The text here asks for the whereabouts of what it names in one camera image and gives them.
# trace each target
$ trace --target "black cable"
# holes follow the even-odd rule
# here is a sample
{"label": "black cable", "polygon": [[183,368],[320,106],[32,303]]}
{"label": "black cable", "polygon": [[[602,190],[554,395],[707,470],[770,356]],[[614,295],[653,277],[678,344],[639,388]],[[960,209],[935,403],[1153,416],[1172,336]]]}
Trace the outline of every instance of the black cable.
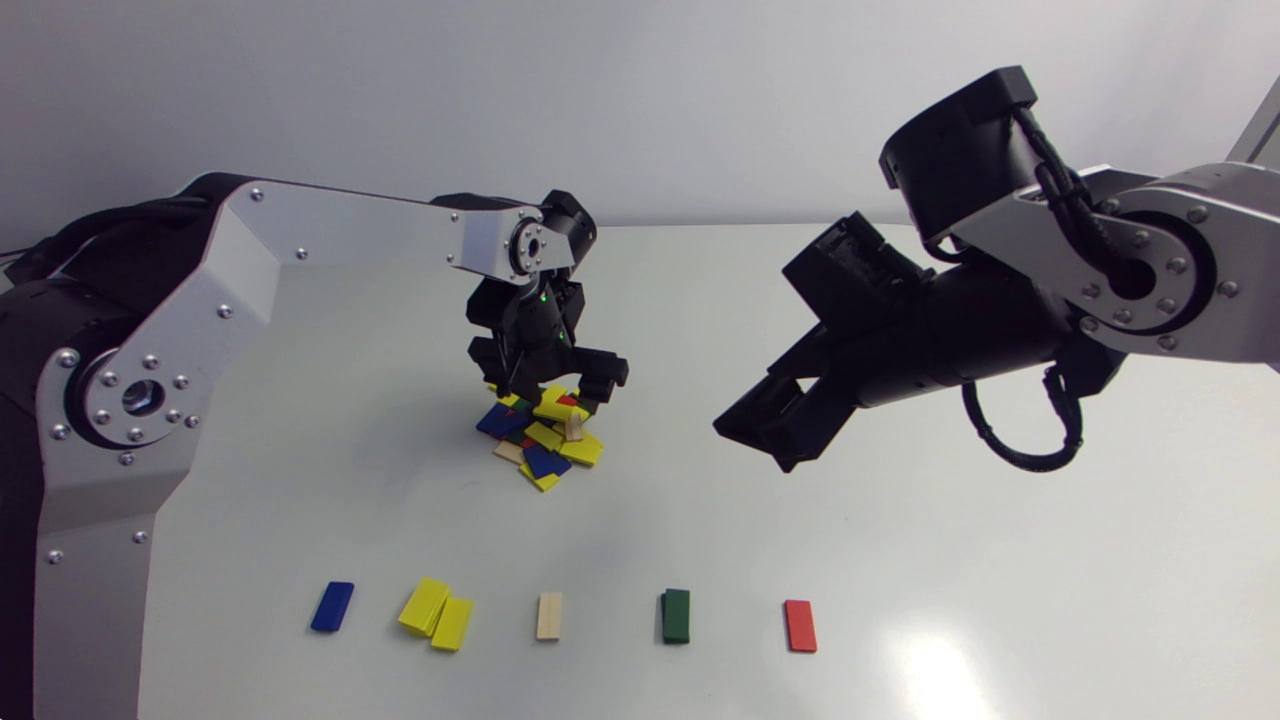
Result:
{"label": "black cable", "polygon": [[46,278],[88,241],[116,225],[132,222],[187,223],[202,215],[207,205],[202,197],[164,197],[91,213],[24,250],[23,256],[4,274],[15,286]]}
{"label": "black cable", "polygon": [[1130,270],[1112,249],[1106,228],[1093,215],[1088,186],[1075,170],[1062,163],[1057,149],[1048,141],[1029,109],[1018,108],[1014,110],[1014,119],[1042,160],[1036,167],[1036,179],[1068,243],[1091,268],[1105,274],[1117,291],[1137,291],[1140,283],[1130,275]]}
{"label": "black cable", "polygon": [[1057,413],[1057,416],[1062,420],[1062,428],[1066,430],[1066,437],[1062,438],[1062,450],[1048,455],[1019,452],[1001,442],[996,437],[996,430],[992,429],[991,424],[987,423],[987,418],[982,414],[982,405],[978,402],[977,383],[965,383],[960,388],[960,393],[964,397],[964,409],[969,415],[969,421],[978,430],[978,437],[996,455],[1015,468],[1032,473],[1050,473],[1066,466],[1068,462],[1075,459],[1075,454],[1080,450],[1080,446],[1084,445],[1084,415],[1080,413],[1080,398],[1066,391],[1062,373],[1057,369],[1057,365],[1044,370],[1044,389],[1048,392],[1048,400],[1053,406],[1053,411]]}

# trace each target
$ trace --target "white table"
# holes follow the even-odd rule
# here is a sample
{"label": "white table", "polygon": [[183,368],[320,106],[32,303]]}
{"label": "white table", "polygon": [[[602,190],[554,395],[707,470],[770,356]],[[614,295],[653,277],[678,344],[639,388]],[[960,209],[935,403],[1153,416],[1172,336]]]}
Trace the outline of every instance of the white table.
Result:
{"label": "white table", "polygon": [[[141,716],[1280,714],[1280,378],[1133,357],[1048,475],[947,391],[855,414],[783,475],[710,421],[813,323],[780,269],[822,229],[603,231],[580,337],[631,380],[590,423],[600,465],[547,495],[472,428],[474,277],[291,269],[156,523]],[[979,387],[1046,451],[1038,378]],[[396,625],[422,575],[476,602],[457,655]],[[334,579],[356,594],[317,635]],[[660,643],[667,587],[692,591],[689,646]],[[540,591],[564,593],[558,644],[534,641]],[[813,601],[817,655],[787,652],[786,598]]]}

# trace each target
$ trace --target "white wall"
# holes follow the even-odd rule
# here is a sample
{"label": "white wall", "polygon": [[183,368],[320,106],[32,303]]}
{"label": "white wall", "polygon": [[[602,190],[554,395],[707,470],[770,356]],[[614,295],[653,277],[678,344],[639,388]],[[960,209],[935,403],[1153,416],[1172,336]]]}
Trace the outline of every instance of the white wall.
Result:
{"label": "white wall", "polygon": [[0,249],[225,169],[607,224],[905,219],[886,137],[1021,63],[1069,161],[1222,158],[1280,70],[1257,0],[0,4]]}

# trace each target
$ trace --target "green block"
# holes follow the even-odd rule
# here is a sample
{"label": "green block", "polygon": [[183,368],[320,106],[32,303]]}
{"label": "green block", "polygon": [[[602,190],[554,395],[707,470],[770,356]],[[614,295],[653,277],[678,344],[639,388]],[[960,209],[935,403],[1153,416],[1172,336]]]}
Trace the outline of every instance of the green block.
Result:
{"label": "green block", "polygon": [[689,643],[689,591],[667,588],[662,593],[662,642]]}

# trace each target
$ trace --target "pile of blocks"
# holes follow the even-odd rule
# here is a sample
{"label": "pile of blocks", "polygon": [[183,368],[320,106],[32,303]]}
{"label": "pile of blocks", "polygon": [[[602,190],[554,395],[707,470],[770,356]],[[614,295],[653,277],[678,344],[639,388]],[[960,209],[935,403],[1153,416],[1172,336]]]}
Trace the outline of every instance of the pile of blocks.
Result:
{"label": "pile of blocks", "polygon": [[553,384],[543,388],[538,405],[516,395],[499,397],[476,429],[498,441],[494,455],[516,464],[539,491],[547,492],[573,462],[590,468],[600,459],[604,443],[584,428],[595,409],[576,392]]}

